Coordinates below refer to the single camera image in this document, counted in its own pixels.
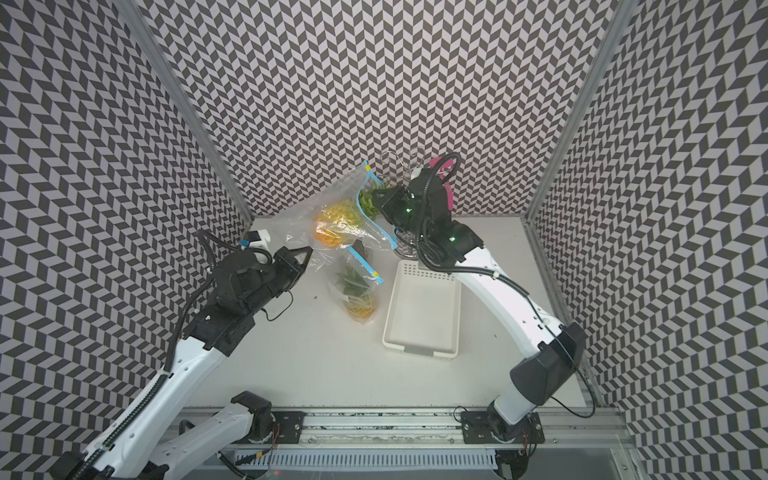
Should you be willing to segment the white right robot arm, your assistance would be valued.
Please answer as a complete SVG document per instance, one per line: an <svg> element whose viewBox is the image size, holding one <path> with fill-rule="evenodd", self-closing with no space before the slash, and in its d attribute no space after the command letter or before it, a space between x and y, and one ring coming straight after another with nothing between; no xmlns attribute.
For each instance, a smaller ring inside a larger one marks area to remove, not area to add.
<svg viewBox="0 0 768 480"><path fill-rule="evenodd" d="M384 219L414 237L418 260L467 287L509 332L523 358L510 384L487 408L492 437L532 444L535 410L580 372L586 333L540 307L504 272L480 236L452 216L445 188L462 158L447 153L425 164L407 185L377 190L372 200Z"/></svg>

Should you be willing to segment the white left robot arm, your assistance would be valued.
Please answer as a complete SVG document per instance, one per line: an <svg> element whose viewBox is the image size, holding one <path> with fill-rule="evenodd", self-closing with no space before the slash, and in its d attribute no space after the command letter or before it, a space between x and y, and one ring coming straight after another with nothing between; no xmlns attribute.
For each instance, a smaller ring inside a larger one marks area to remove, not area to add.
<svg viewBox="0 0 768 480"><path fill-rule="evenodd" d="M211 232L196 233L210 273L189 294L176 320L163 367L118 419L82 452L67 452L49 469L54 479L180 479L238 442L274 445L272 404L249 391L176 439L161 438L187 401L236 350L255 315L291 291L310 263L309 246L268 249L268 235L226 246L216 258Z"/></svg>

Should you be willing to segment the pineapple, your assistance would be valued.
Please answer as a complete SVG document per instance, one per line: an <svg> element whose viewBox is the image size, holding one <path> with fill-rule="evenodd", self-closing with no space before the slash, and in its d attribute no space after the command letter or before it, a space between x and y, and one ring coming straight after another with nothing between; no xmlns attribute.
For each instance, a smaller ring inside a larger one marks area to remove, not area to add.
<svg viewBox="0 0 768 480"><path fill-rule="evenodd" d="M377 222L380 212L374 204L374 194L387 183L363 187L355 195L319 193L307 200L311 205L312 240L322 249L338 249L355 240L386 249L393 245L390 236Z"/></svg>
<svg viewBox="0 0 768 480"><path fill-rule="evenodd" d="M376 282L370 281L353 266L345 266L337 274L337 286L342 295L342 306L356 322L364 324L372 319L378 307Z"/></svg>

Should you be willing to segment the clear zip-top bag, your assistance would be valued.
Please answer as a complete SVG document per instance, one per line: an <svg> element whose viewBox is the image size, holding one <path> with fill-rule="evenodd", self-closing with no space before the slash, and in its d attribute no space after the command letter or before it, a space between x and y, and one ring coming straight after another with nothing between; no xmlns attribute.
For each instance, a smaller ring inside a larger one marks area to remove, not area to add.
<svg viewBox="0 0 768 480"><path fill-rule="evenodd" d="M383 279L371 265L368 249L360 239L339 251L326 267L325 276L331 300L349 318L359 324L374 318Z"/></svg>
<svg viewBox="0 0 768 480"><path fill-rule="evenodd" d="M275 229L287 243L308 243L320 250L345 248L357 240L372 249L393 250L397 242L380 223L383 215L374 205L374 195L387 187L363 162L278 213Z"/></svg>

